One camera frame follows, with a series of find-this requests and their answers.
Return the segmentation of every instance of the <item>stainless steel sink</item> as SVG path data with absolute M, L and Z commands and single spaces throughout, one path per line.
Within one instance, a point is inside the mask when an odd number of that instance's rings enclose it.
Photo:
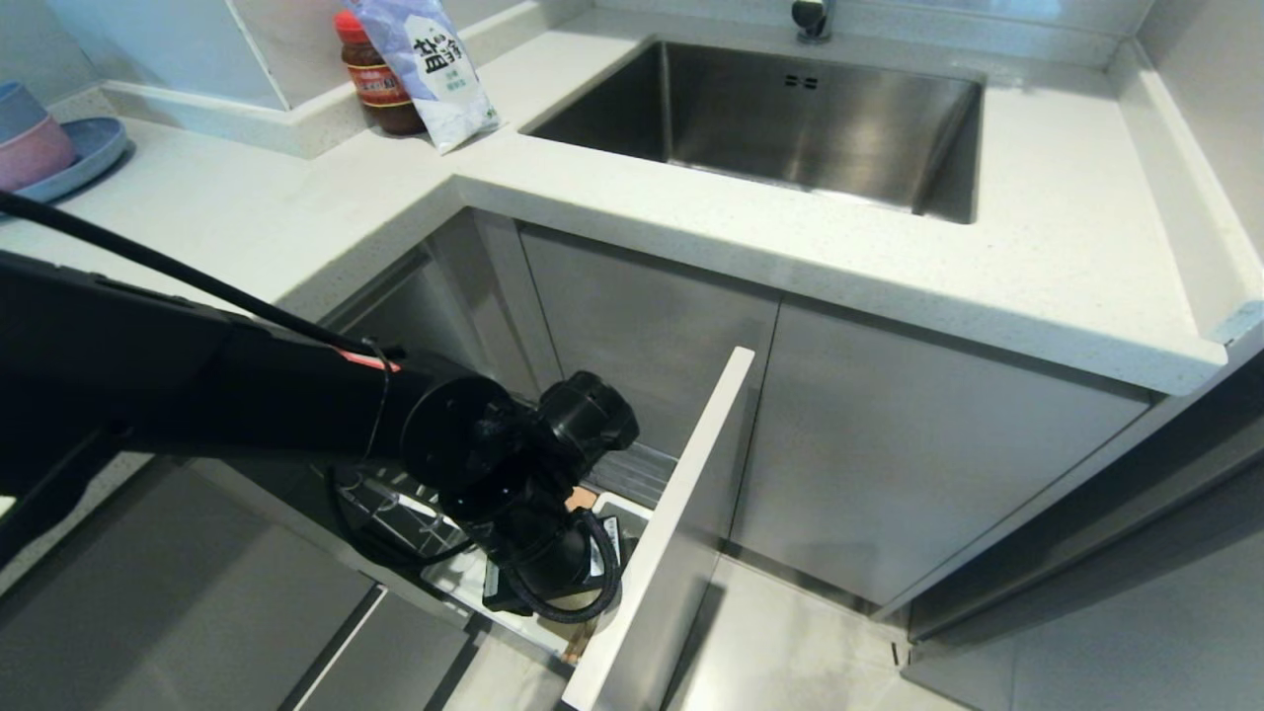
M 657 43 L 526 133 L 973 221 L 980 86 Z

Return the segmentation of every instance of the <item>plate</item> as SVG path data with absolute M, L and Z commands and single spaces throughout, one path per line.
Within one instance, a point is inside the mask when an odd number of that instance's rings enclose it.
M 128 132 L 119 119 L 83 119 L 62 124 L 62 128 L 75 144 L 75 162 L 14 195 L 39 202 L 56 200 L 107 171 L 128 147 Z

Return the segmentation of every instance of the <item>open drawer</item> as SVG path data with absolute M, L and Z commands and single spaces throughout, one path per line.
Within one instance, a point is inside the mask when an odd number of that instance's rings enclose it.
M 755 353 L 737 348 L 703 409 L 636 552 L 619 600 L 597 624 L 562 701 L 579 711 L 659 708 L 728 536 L 742 472 L 742 423 Z M 483 555 L 427 579 L 537 645 L 561 654 L 575 626 L 482 607 Z

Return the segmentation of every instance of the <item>red tag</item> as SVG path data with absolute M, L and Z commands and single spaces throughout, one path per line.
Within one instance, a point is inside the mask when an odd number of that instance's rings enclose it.
M 334 350 L 337 350 L 343 358 L 346 358 L 358 366 L 368 366 L 379 371 L 382 369 L 382 361 L 379 361 L 377 356 L 360 356 L 359 353 L 351 353 L 349 350 L 343 350 L 341 348 L 335 348 Z M 392 373 L 398 373 L 403 368 L 401 368 L 398 363 L 391 363 Z

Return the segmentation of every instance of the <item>faucet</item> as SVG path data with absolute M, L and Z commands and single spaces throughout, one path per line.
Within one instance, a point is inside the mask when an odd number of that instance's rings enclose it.
M 820 44 L 829 39 L 829 25 L 834 24 L 836 0 L 794 0 L 790 15 L 799 25 L 799 42 Z

